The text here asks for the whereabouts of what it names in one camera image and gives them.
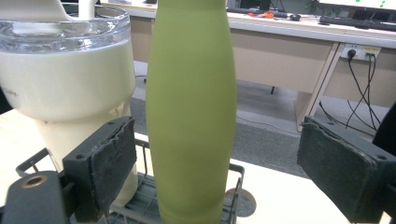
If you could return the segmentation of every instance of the wire rack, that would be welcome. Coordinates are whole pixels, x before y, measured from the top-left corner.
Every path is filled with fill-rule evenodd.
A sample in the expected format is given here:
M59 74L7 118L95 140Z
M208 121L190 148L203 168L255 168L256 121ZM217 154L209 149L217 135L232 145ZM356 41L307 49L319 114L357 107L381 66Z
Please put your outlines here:
M155 189L155 181L153 176L148 175L148 163L146 150L149 148L149 142L135 139L135 144L143 150L143 160L145 165L145 173L138 173L138 187L137 191L124 207L112 204L108 218L101 218L98 224L162 224L160 212L157 201L157 192ZM49 155L46 148L37 152L33 157L19 165L16 169L20 176L28 175L26 171L33 168L38 172L35 166L39 161ZM244 179L245 169L242 166L230 163L230 171L240 174L236 183L235 190L232 195L227 195L224 199L221 219L219 224L235 224L236 223L236 208L238 203L239 194L242 190L242 183ZM77 223L75 218L71 216L70 223Z

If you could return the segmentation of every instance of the floor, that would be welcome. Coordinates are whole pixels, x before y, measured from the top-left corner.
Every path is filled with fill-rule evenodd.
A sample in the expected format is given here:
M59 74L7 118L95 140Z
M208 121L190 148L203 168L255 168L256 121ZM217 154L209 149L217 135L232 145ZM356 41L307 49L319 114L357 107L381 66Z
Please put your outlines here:
M146 63L135 62L136 89L134 98L145 100L146 84L144 78L147 75L148 65ZM300 136L297 132L294 99L296 91L275 88L271 94L272 87L246 81L237 82L238 89L238 107L237 122L245 123L256 128L266 129L268 131L283 133L290 136ZM342 99L331 97L322 97L323 108L335 119L347 123L352 109L348 102ZM354 108L357 102L350 102ZM382 120L388 108L382 106L372 106L376 116ZM361 104L356 110L359 118L365 123L372 125L371 116L367 105ZM319 107L315 117L329 120L323 110ZM358 131L348 128L353 133L360 135L362 138L371 141L375 134L375 130L368 127L360 121L356 116L352 116L349 126L356 128Z

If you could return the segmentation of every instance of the green bottle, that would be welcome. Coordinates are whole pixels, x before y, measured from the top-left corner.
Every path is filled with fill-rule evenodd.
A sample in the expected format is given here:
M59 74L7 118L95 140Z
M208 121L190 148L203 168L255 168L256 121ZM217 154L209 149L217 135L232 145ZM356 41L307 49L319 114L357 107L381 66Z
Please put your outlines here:
M219 223L236 81L224 0L159 1L148 61L147 124L163 223Z

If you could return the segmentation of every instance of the power strip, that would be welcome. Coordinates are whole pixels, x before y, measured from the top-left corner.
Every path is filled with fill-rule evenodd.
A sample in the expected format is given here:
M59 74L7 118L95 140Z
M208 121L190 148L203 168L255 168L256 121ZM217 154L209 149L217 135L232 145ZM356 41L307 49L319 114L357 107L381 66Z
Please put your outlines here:
M377 58L378 54L379 54L379 51L381 50L381 48L378 48L378 47L355 45L355 44L346 44L346 46L344 47L343 52L341 53L341 58L348 58L347 53L351 49L354 49L356 51L356 54L353 57L353 60L363 60L363 61L369 61L370 60L369 54L372 54L372 55L374 54L374 56Z

